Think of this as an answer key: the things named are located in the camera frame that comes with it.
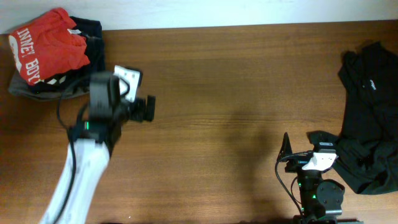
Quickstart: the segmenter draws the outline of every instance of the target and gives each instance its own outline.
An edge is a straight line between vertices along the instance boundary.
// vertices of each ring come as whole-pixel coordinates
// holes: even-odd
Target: folded black garment
[[[346,53],[339,76],[347,90],[340,137],[315,132],[311,142],[336,142],[333,168],[355,193],[398,190],[398,57],[371,44]]]
[[[101,23],[99,21],[80,19],[73,16],[71,16],[71,18],[76,22],[76,27],[73,29],[79,30],[81,32],[79,35],[86,38],[87,48],[85,50],[85,55],[87,55],[90,60],[90,64],[77,70],[70,70],[63,74],[56,74],[44,80],[44,82],[39,82],[34,86],[28,86],[32,93],[39,94],[50,91],[63,91],[75,80],[94,72],[105,70],[104,42],[102,40]],[[89,83],[89,80],[85,80],[79,84],[79,87],[88,87]]]

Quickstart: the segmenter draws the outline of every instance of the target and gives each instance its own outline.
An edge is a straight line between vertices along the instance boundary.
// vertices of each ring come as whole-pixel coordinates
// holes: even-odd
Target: brown surface
[[[14,67],[1,38],[0,223],[37,223],[67,137],[54,102],[6,91]],[[122,30],[104,38],[107,67],[142,69],[139,94],[157,96],[157,107],[153,123],[123,128],[87,222],[233,223],[298,214],[274,174],[283,133],[296,152],[312,148],[308,131],[338,134],[342,52],[367,40],[398,52],[398,22]],[[86,100],[65,101],[63,117],[72,122]],[[294,175],[282,178],[290,184]],[[344,183],[334,171],[325,178]],[[397,193],[347,188],[343,218],[395,223],[397,206]]]

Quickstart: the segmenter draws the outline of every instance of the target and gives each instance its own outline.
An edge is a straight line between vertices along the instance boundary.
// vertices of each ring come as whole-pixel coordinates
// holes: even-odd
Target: black device
[[[316,169],[304,170],[303,167],[307,165],[314,155],[314,152],[323,154],[335,154],[335,145],[332,142],[320,142],[314,144],[312,151],[293,153],[290,145],[289,135],[284,134],[282,147],[277,157],[275,165],[275,174],[282,184],[283,188],[289,194],[290,198],[296,204],[300,215],[294,216],[294,224],[360,224],[359,221],[341,221],[338,222],[337,216],[343,213],[341,204],[343,203],[343,196],[345,192],[344,186],[334,180],[323,180],[322,174],[329,169],[320,171]],[[286,162],[285,172],[296,173],[297,177],[292,182],[297,180],[300,189],[301,208],[299,202],[293,195],[292,187],[289,192],[280,179],[277,166],[280,162]]]

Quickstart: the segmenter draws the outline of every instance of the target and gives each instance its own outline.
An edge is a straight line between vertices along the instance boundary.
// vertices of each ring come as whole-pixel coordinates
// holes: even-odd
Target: red bag
[[[29,85],[90,63],[85,38],[69,31],[75,26],[68,12],[57,8],[10,34],[17,69]]]

